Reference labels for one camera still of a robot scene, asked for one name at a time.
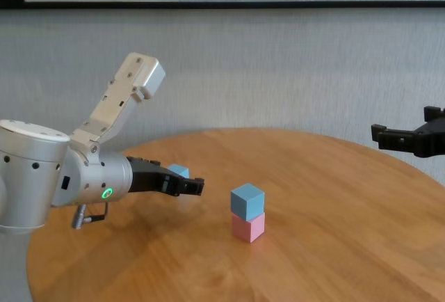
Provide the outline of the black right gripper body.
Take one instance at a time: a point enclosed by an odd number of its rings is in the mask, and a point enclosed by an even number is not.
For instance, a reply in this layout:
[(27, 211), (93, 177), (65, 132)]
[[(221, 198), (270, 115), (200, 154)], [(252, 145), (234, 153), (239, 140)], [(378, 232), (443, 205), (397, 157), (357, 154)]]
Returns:
[(414, 130), (414, 155), (420, 158), (444, 155), (444, 117), (428, 121)]

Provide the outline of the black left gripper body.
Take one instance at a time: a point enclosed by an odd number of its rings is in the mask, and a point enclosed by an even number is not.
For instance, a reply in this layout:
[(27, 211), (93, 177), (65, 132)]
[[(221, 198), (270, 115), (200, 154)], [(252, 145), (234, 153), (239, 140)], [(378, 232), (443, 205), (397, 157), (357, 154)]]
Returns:
[(174, 193), (172, 172), (161, 166), (159, 161), (150, 161), (127, 156), (133, 173), (129, 193), (154, 191)]

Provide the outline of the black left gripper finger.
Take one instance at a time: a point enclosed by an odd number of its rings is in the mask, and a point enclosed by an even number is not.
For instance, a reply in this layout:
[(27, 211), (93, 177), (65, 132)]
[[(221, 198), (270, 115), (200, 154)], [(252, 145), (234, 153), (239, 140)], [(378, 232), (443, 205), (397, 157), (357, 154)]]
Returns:
[(161, 193), (178, 197), (180, 195), (200, 196), (204, 188), (204, 179), (187, 178), (181, 175), (166, 175), (161, 185)]

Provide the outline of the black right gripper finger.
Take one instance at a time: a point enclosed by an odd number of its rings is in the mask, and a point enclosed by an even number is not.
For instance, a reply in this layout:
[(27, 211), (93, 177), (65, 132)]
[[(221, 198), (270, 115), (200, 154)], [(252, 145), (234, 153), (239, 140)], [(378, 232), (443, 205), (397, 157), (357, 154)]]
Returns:
[(397, 152), (415, 152), (416, 133), (414, 131), (390, 129), (383, 125), (371, 125), (372, 141), (378, 144), (380, 150)]
[(423, 117), (425, 122), (432, 122), (438, 118), (443, 118), (445, 114), (444, 109), (436, 106), (425, 106), (423, 108)]

